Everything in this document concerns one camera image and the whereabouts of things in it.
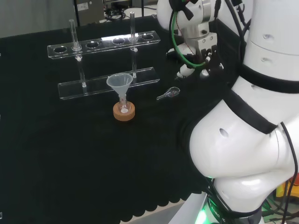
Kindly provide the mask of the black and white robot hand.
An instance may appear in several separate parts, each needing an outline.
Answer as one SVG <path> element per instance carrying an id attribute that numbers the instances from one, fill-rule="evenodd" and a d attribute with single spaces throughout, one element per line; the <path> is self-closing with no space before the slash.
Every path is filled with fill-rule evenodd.
<path id="1" fill-rule="evenodd" d="M 216 33 L 195 39 L 172 33 L 169 33 L 169 37 L 172 48 L 166 56 L 177 63 L 182 63 L 176 79 L 185 79 L 194 73 L 199 73 L 201 79 L 206 79 L 224 71 L 224 65 L 218 54 Z"/>

